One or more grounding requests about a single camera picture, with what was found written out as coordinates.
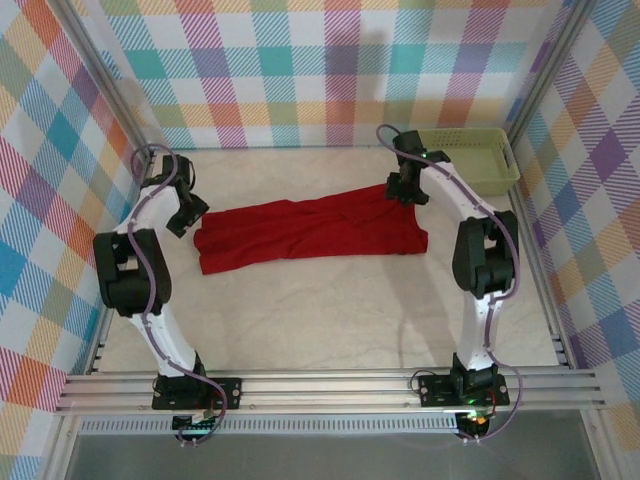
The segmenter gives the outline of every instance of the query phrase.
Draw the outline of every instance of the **plaid wallpaper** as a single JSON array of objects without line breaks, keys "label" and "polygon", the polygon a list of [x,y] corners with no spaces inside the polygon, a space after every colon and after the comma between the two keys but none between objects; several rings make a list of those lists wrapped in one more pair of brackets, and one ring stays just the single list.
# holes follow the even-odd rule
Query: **plaid wallpaper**
[{"label": "plaid wallpaper", "polygon": [[148,137],[175,148],[502,126],[568,3],[74,0]]},{"label": "plaid wallpaper", "polygon": [[571,347],[640,472],[640,0],[599,2],[516,156]]},{"label": "plaid wallpaper", "polygon": [[101,309],[91,241],[131,147],[45,0],[0,0],[0,479],[38,468]]}]

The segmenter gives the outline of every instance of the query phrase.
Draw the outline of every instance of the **folded garment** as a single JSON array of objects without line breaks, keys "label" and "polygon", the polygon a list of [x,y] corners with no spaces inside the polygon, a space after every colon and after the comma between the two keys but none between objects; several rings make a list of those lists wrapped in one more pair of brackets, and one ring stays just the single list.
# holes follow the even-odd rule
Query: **folded garment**
[{"label": "folded garment", "polygon": [[195,233],[203,274],[276,259],[427,251],[413,205],[386,200],[385,185],[317,200],[279,200],[208,213]]}]

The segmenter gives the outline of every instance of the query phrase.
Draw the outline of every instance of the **black mounting bracket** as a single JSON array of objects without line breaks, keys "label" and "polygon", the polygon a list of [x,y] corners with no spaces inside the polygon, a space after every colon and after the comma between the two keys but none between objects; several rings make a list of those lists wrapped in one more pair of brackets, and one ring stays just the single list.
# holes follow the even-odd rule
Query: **black mounting bracket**
[{"label": "black mounting bracket", "polygon": [[[196,353],[194,373],[207,375],[200,357]],[[227,395],[227,410],[240,408],[242,397],[242,379],[236,377],[211,378],[219,384]],[[211,385],[183,375],[181,377],[165,377],[158,374],[153,385],[153,410],[211,410],[222,408],[222,398]]]},{"label": "black mounting bracket", "polygon": [[[242,396],[241,378],[225,377],[211,378],[211,380],[218,383],[224,390],[224,393],[226,393],[228,402],[227,410],[237,410],[240,408],[240,397]],[[216,410],[222,408],[222,399],[220,399],[220,397],[217,397],[215,400],[215,408]],[[197,440],[211,431],[218,421],[218,415],[214,415],[212,410],[208,410],[207,413],[209,416],[200,421],[194,421],[193,415],[176,415],[171,420],[171,430],[182,430],[182,439],[187,442]]]},{"label": "black mounting bracket", "polygon": [[421,375],[418,392],[422,407],[465,407],[465,410],[509,405],[509,392],[497,365],[467,370],[457,354],[449,375]]},{"label": "black mounting bracket", "polygon": [[479,389],[464,397],[457,395],[449,375],[420,375],[417,379],[421,407],[469,407],[469,410],[491,408],[493,407],[491,393],[496,398],[496,406],[505,406],[510,403],[509,392],[502,375],[497,375],[495,385]]}]

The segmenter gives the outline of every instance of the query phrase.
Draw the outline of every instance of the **yellow basket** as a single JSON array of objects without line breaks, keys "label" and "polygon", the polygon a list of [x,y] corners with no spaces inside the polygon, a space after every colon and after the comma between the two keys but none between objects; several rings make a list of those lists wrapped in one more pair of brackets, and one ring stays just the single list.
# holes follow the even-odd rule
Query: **yellow basket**
[{"label": "yellow basket", "polygon": [[505,195],[520,178],[516,159],[501,128],[418,130],[428,151],[442,150],[478,195]]}]

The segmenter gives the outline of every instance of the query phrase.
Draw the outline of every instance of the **metal bar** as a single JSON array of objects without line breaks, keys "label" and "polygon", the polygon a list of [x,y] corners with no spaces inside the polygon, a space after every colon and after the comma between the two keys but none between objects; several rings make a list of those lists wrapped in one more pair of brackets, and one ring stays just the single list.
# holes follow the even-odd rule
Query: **metal bar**
[{"label": "metal bar", "polygon": [[542,255],[540,254],[540,250],[537,245],[534,244],[535,236],[532,230],[533,223],[529,218],[527,209],[525,208],[522,191],[517,183],[509,192],[509,199],[511,200],[511,205],[515,210],[516,216],[519,219],[518,225],[521,227],[520,238],[522,239],[522,243],[529,260],[529,266],[531,267],[534,283],[538,290],[538,297],[542,302],[549,330],[552,335],[558,335],[560,337],[560,341],[565,347],[564,353],[567,363],[571,367],[576,368],[576,357],[571,350],[571,343],[568,341],[569,336],[567,335],[563,323],[560,321],[560,312],[558,311],[558,306],[556,305],[555,297],[551,290],[551,284],[542,261]]},{"label": "metal bar", "polygon": [[553,349],[555,350],[556,357],[558,358],[558,364],[569,366],[569,358],[567,357],[567,354],[565,352],[566,349],[564,348],[564,344],[562,343],[560,335],[552,335],[551,337]]},{"label": "metal bar", "polygon": [[[516,367],[521,375],[593,375],[591,370],[573,370],[564,366],[550,365],[540,367]],[[340,369],[340,370],[211,370],[207,372],[210,377],[241,377],[246,380],[254,379],[311,379],[311,378],[406,378],[413,375],[415,368],[398,369]],[[449,373],[449,368],[429,368],[438,375]],[[505,377],[515,376],[509,370],[501,371]],[[152,381],[158,375],[157,372],[100,372],[93,375],[69,375],[67,383],[72,382],[106,382],[106,381]]]},{"label": "metal bar", "polygon": [[[515,377],[507,377],[507,387],[516,388],[518,386]],[[598,388],[596,378],[593,375],[557,375],[557,376],[525,376],[525,388]],[[384,393],[404,393],[407,391],[408,383],[406,378],[397,380],[375,380],[375,379],[337,379],[334,381],[322,379],[302,379],[302,380],[246,380],[243,385],[243,394],[284,394],[300,392],[330,392],[349,393],[357,392],[358,389],[367,388],[367,391],[375,390]],[[63,396],[75,395],[98,395],[98,394],[151,394],[153,393],[151,382],[98,382],[87,384],[84,382],[69,383]]]},{"label": "metal bar", "polygon": [[558,40],[553,45],[552,50],[549,53],[548,60],[540,69],[540,72],[531,87],[531,92],[527,96],[527,99],[522,105],[520,112],[518,112],[518,115],[509,130],[509,142],[513,147],[516,146],[520,138],[524,135],[529,122],[540,106],[540,102],[542,102],[547,90],[555,80],[560,67],[567,58],[571,47],[578,38],[582,27],[584,27],[587,22],[589,15],[591,15],[591,12],[598,3],[598,0],[579,0],[573,3],[574,5],[571,9],[571,13],[569,13],[569,18],[567,19]]},{"label": "metal bar", "polygon": [[[523,367],[523,408],[600,408],[602,392],[591,371]],[[234,415],[292,413],[399,413],[470,411],[471,406],[421,408],[409,389],[415,370],[253,372],[243,375],[240,410]],[[517,378],[505,372],[515,401]],[[166,413],[151,410],[155,374],[72,376],[58,404],[63,415]]]},{"label": "metal bar", "polygon": [[95,363],[96,360],[99,360],[99,355],[107,340],[109,328],[111,327],[111,320],[113,320],[113,314],[113,309],[105,306],[102,307],[102,313],[98,320],[98,328],[96,329],[96,334],[93,336],[91,347],[89,348],[89,352],[91,353],[88,357],[88,365],[85,368],[86,375],[91,375],[91,373],[97,371]]},{"label": "metal bar", "polygon": [[64,478],[71,462],[71,455],[81,425],[81,418],[67,416],[54,418],[54,426],[49,432],[37,478],[58,480]]},{"label": "metal bar", "polygon": [[82,63],[111,107],[111,110],[113,110],[125,133],[129,136],[129,140],[136,148],[146,144],[147,141],[142,130],[120,94],[113,75],[102,60],[100,52],[91,41],[75,9],[69,4],[68,0],[49,0],[47,3],[80,54]]},{"label": "metal bar", "polygon": [[582,412],[582,419],[600,477],[607,480],[634,478],[632,472],[622,471],[627,462],[620,455],[621,449],[615,444],[615,434],[611,436],[612,427],[608,425],[607,412],[585,410]]}]

